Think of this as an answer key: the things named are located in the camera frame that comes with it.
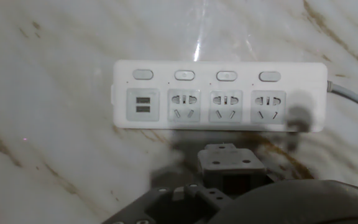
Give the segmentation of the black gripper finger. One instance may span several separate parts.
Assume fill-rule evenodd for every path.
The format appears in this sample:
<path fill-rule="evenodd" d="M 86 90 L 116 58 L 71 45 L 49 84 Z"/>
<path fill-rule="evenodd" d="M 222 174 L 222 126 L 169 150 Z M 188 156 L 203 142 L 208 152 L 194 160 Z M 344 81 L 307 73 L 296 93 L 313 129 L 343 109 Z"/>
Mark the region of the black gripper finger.
<path fill-rule="evenodd" d="M 103 224 L 208 223 L 232 198 L 218 189 L 191 183 L 176 189 L 149 190 Z"/>

